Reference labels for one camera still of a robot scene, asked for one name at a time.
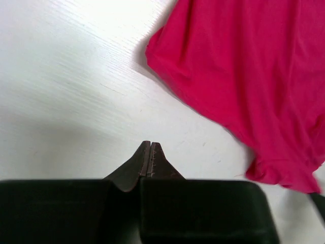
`tabletop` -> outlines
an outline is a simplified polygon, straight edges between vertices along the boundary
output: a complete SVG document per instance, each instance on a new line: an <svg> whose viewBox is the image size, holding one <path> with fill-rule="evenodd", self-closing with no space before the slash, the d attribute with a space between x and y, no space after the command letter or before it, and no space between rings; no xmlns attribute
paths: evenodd
<svg viewBox="0 0 325 244"><path fill-rule="evenodd" d="M146 66L174 4L0 0L0 179L102 178L143 140L186 178L245 179L252 151ZM306 195L259 185L282 243L324 242Z"/></svg>

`white surface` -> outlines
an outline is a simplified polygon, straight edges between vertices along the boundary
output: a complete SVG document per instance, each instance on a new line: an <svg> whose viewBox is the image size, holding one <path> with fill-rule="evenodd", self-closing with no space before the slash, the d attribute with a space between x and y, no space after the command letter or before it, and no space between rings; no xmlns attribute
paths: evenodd
<svg viewBox="0 0 325 244"><path fill-rule="evenodd" d="M145 67L173 4L0 0L1 179L104 177L143 140L187 178L243 179L252 153ZM305 195L262 187L282 243L324 242Z"/></svg>

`red cloth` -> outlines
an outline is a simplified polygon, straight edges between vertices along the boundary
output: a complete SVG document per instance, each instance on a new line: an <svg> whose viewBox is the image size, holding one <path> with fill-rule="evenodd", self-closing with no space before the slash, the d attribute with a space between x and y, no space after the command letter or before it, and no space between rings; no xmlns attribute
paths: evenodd
<svg viewBox="0 0 325 244"><path fill-rule="evenodd" d="M320 192L323 1L179 0L146 56L186 104L254 149L249 179Z"/></svg>

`black object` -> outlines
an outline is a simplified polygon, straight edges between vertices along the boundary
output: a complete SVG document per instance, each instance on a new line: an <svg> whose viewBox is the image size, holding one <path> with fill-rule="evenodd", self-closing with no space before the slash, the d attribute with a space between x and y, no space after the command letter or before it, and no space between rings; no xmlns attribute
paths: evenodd
<svg viewBox="0 0 325 244"><path fill-rule="evenodd" d="M279 243L254 183L185 180L144 141L98 180L0 184L0 243Z"/></svg>

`pink fabric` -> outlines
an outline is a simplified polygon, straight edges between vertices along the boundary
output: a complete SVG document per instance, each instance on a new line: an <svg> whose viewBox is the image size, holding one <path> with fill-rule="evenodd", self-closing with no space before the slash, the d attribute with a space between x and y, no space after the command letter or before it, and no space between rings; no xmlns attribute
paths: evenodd
<svg viewBox="0 0 325 244"><path fill-rule="evenodd" d="M249 179L320 192L324 1L179 0L146 55L178 97L254 149Z"/></svg>

